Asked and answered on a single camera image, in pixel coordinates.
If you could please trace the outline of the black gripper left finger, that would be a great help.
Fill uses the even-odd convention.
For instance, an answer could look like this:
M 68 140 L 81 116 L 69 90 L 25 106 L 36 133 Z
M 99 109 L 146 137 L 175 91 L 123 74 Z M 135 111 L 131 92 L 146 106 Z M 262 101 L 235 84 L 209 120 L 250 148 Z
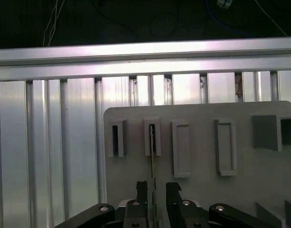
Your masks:
M 56 225 L 57 228 L 147 228 L 148 185 L 146 181 L 136 183 L 135 199 L 123 200 L 118 208 L 98 203 L 72 218 Z

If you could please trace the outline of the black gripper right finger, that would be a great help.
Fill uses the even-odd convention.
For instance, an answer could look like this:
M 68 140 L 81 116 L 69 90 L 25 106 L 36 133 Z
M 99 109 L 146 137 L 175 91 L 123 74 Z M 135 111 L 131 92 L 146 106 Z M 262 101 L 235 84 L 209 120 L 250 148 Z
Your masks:
M 224 203 L 209 210 L 198 203 L 182 199 L 177 182 L 166 183 L 166 206 L 172 228 L 261 228 L 262 221 Z

